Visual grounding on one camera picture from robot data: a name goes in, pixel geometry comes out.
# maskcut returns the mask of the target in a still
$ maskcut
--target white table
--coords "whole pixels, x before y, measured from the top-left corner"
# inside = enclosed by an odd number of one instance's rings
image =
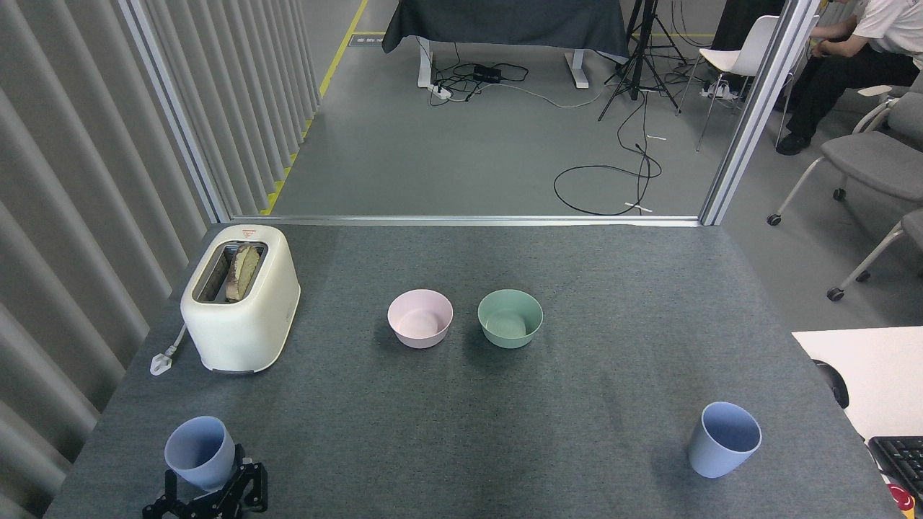
[[[801,347],[836,368],[849,393],[846,416],[866,440],[923,436],[923,327],[795,332]]]

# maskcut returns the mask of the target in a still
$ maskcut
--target white toaster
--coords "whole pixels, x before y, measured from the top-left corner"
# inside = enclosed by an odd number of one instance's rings
[[[229,302],[228,272],[243,245],[255,248],[259,259],[243,296]],[[183,292],[180,311],[206,368],[255,372],[279,358],[300,296],[282,232],[266,225],[233,225],[206,249]]]

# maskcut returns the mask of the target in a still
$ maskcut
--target gray carpet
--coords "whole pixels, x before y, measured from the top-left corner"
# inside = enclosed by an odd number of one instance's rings
[[[284,226],[303,288],[278,362],[208,372],[179,328],[151,331],[46,517],[137,515],[162,446],[218,416],[266,464],[261,517],[810,517],[894,515],[813,365],[720,228]],[[386,311],[427,287],[455,308],[428,350]],[[522,349],[480,332],[498,288],[545,323]],[[709,402],[741,404],[763,445],[707,480],[685,459]]]

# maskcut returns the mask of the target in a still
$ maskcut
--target computer mouse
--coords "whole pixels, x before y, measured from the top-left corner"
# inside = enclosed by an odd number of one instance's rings
[[[843,380],[843,376],[826,362],[813,358],[811,360],[814,361],[814,364],[821,371],[821,375],[827,380],[827,385],[833,391],[833,399],[836,400],[840,407],[846,409],[849,406],[849,393],[846,391],[846,382]]]

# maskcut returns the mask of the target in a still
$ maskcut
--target yellow floor line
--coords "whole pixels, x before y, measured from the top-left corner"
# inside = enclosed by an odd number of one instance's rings
[[[307,121],[305,121],[305,131],[301,132],[302,137],[305,137],[305,136],[307,135],[307,130],[311,129],[311,122],[312,122],[312,121],[311,121],[310,119],[308,119]],[[292,159],[292,166],[294,166],[294,159],[295,159],[295,157],[297,157],[297,156],[298,156],[298,152],[297,152],[297,151],[296,151],[295,153],[292,153],[292,155],[290,155],[290,157],[291,157],[291,159]],[[273,183],[273,185],[276,187],[276,191],[275,191],[274,193],[269,193],[269,195],[266,196],[266,200],[269,202],[269,205],[270,205],[270,206],[269,206],[268,208],[266,208],[266,209],[264,209],[264,210],[262,210],[262,211],[259,212],[259,213],[262,214],[263,216],[269,216],[269,215],[271,215],[271,214],[272,214],[272,210],[275,209],[275,207],[276,207],[276,200],[279,199],[279,195],[282,193],[282,187],[285,186],[285,179],[288,178],[288,174],[292,172],[292,166],[289,166],[289,167],[286,167],[286,168],[282,168],[282,172],[284,173],[285,178],[283,178],[282,180],[276,180],[276,181]]]
[[[340,48],[337,49],[337,54],[333,56],[333,62],[330,63],[330,68],[327,69],[327,75],[324,76],[324,80],[320,82],[320,97],[324,97],[327,93],[327,87],[330,86],[330,79],[333,78],[333,73],[336,71],[337,65],[340,64],[343,53],[346,52],[346,46],[349,45],[350,39],[353,38],[353,31],[355,30],[355,26],[359,24],[359,18],[362,17],[362,12],[366,10],[366,4],[368,4],[368,0],[362,0],[362,4],[360,4],[359,8],[355,11],[353,23],[349,24],[349,29],[346,31],[346,34],[343,35]]]
[[[379,31],[356,31],[355,26],[359,24],[359,18],[362,17],[362,13],[366,10],[366,5],[368,0],[362,0],[362,4],[359,4],[359,8],[355,11],[355,16],[353,16],[352,23],[349,24],[349,29],[346,31],[346,34],[343,35],[342,42],[340,42],[340,48],[337,49],[337,54],[333,56],[333,61],[330,62],[330,67],[327,69],[327,74],[324,76],[324,80],[320,82],[320,97],[324,97],[327,93],[327,87],[330,86],[330,79],[333,78],[333,73],[337,70],[337,65],[340,64],[340,60],[343,57],[343,53],[346,51],[346,47],[349,45],[349,41],[353,38],[354,34],[384,34],[384,32]],[[305,121],[305,130],[301,132],[301,138],[304,139],[307,137],[307,131],[311,129],[311,123],[313,120],[308,119]],[[292,153],[292,165],[294,165],[294,159],[298,156],[298,152]],[[285,177],[288,178],[289,173],[292,172],[292,166],[284,168],[282,170],[285,174]],[[276,191],[274,193],[269,193],[266,199],[269,202],[269,207],[260,211],[260,214],[270,215],[272,210],[276,207],[276,200],[279,199],[279,194],[282,193],[282,187],[285,186],[285,180],[278,180],[275,183]]]

